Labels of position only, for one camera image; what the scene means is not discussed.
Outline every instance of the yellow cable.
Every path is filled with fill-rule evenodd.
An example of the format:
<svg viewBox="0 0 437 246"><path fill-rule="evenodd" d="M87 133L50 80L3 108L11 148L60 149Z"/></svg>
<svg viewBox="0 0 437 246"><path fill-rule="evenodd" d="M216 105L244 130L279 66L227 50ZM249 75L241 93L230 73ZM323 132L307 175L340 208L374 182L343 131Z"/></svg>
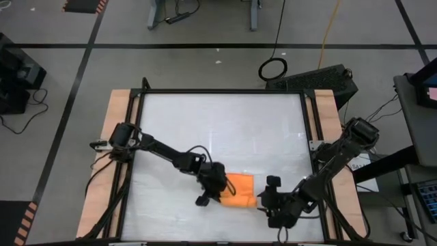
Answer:
<svg viewBox="0 0 437 246"><path fill-rule="evenodd" d="M320 66L322 65L323 52L325 50L326 38L328 37L330 27L333 25L334 18L337 15L337 10L339 9L340 3L341 3L341 0L337 0L337 4L335 5L333 15L330 17L330 20L329 20L328 28L326 28L325 36L323 37L322 50L320 51L319 66L317 66L317 69L320 69Z"/></svg>

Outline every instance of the black floor line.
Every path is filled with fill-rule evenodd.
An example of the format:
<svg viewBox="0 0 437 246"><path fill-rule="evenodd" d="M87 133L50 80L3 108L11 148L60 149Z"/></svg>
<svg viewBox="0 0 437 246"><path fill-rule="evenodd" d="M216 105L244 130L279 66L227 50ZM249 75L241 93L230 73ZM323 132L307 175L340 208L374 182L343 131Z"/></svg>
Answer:
<svg viewBox="0 0 437 246"><path fill-rule="evenodd" d="M402 4L401 0L395 0L396 6L401 12L402 18L405 22L405 25L407 26L408 32L411 35L412 40L414 41L414 44L417 46L417 51L419 52L419 55L421 56L423 64L429 63L429 58L426 55L425 49L423 48L423 45L419 39L419 36L416 33L416 30L414 30L414 27L412 26L410 17L408 17L407 11L405 10L404 5Z"/></svg>
<svg viewBox="0 0 437 246"><path fill-rule="evenodd" d="M70 118L70 113L73 108L74 100L76 99L77 92L79 90L79 87L81 86L83 74L85 73L89 56L91 55L92 44L94 44L94 42L96 41L97 33L102 23L105 9L103 9L103 11L98 15L96 22L94 23L94 28L91 32L91 36L89 37L89 41L85 49L85 52L83 54L81 64L79 65L79 69L76 73L76 79L74 80L73 86L70 90L70 94L68 95L67 103L64 108L64 112L62 113L61 122L57 127L55 138L53 140L52 146L50 147L50 151L48 153L46 163L44 164L44 169L42 170L40 180L38 181L35 194L33 195L33 201L36 204L39 204L41 202L42 195L46 188L48 177L50 176L53 163L55 162L56 159L57 151L61 144L61 140L64 135L64 132L66 130L67 122L68 119Z"/></svg>
<svg viewBox="0 0 437 246"><path fill-rule="evenodd" d="M20 49L273 49L274 44L9 44ZM320 49L322 44L278 44L278 49ZM437 49L437 44L326 44L325 49L419 50Z"/></svg>

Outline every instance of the desk leg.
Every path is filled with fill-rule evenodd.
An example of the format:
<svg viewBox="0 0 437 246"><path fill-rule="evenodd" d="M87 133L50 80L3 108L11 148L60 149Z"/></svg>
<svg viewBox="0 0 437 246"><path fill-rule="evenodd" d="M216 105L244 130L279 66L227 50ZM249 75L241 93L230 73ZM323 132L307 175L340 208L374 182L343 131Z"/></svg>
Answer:
<svg viewBox="0 0 437 246"><path fill-rule="evenodd" d="M407 164L417 164L418 162L419 160L417 158L416 150L414 149L414 146L410 146L355 170L355 183L358 184L360 182L401 169Z"/></svg>
<svg viewBox="0 0 437 246"><path fill-rule="evenodd" d="M155 28L155 20L161 3L165 0L150 0L150 12L147 20L147 28L152 30Z"/></svg>
<svg viewBox="0 0 437 246"><path fill-rule="evenodd" d="M251 31L258 29L258 1L252 0L251 2Z"/></svg>

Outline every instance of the gray floor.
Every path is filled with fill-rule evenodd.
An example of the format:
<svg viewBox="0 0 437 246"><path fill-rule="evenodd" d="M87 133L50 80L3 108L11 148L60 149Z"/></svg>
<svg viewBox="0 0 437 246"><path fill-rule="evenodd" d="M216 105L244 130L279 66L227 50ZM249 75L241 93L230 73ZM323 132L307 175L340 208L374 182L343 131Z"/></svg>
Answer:
<svg viewBox="0 0 437 246"><path fill-rule="evenodd" d="M183 6L194 7L185 0ZM335 0L287 0L280 43L320 44ZM280 1L263 1L259 29L249 31L249 5L238 0L203 0L198 13L174 25L146 28L149 1L110 0L96 43L184 44L184 43L273 43ZM403 0L406 11L424 44L436 44L437 2ZM95 14L62 13L64 1L14 0L0 12L0 32L15 43L77 43L89 40ZM173 14L173 1L167 12ZM392 0L343 0L333 24L329 44L414 44ZM43 87L48 89L50 109L36 118L22 135L0 128L0 200L31 200L44 167L65 103L83 56L83 49L27 49L48 72ZM153 88L263 88L259 65L271 49L94 49L87 63L64 136L28 243L71 240L81 215L84 188L94 153L88 143L100 136L104 115L113 89L139 87L146 76ZM279 49L277 56L288 61L288 74L317 68L318 49ZM437 51L428 50L430 59ZM350 101L346 120L367 117L394 95L393 76L417 71L423 66L416 50L326 50L323 66L344 64L354 73L359 92ZM267 67L266 75L278 73ZM393 102L381 114L400 108ZM7 117L20 128L39 107L24 115ZM339 112L343 119L344 111ZM401 113L375 123L381 131L376 146L390 154L411 144ZM371 238L384 243L403 243L398 233L405 223L391 209L365 208ZM423 239L414 242L424 245Z"/></svg>

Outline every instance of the orange cloth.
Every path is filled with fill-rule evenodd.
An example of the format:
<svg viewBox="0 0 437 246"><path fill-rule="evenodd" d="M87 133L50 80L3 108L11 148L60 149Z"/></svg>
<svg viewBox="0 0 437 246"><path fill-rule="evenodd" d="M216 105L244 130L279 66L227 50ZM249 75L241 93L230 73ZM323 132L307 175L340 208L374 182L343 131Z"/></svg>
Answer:
<svg viewBox="0 0 437 246"><path fill-rule="evenodd" d="M235 187L236 194L232 195L228 183L226 189L220 194L220 203L224 206L239 208L256 208L257 198L253 195L253 175L249 174L226 174L230 183Z"/></svg>

